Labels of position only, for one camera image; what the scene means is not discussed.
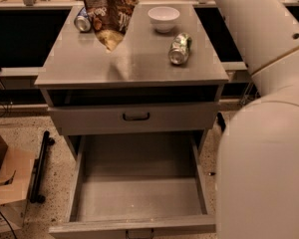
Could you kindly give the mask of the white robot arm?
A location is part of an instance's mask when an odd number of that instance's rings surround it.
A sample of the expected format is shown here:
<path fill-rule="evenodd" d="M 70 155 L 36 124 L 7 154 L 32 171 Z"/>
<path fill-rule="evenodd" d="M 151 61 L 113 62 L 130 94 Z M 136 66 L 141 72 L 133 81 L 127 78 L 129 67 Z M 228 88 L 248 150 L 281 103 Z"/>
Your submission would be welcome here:
<path fill-rule="evenodd" d="M 299 23 L 278 0 L 214 0 L 260 97 L 227 124 L 218 239 L 299 239 Z"/>

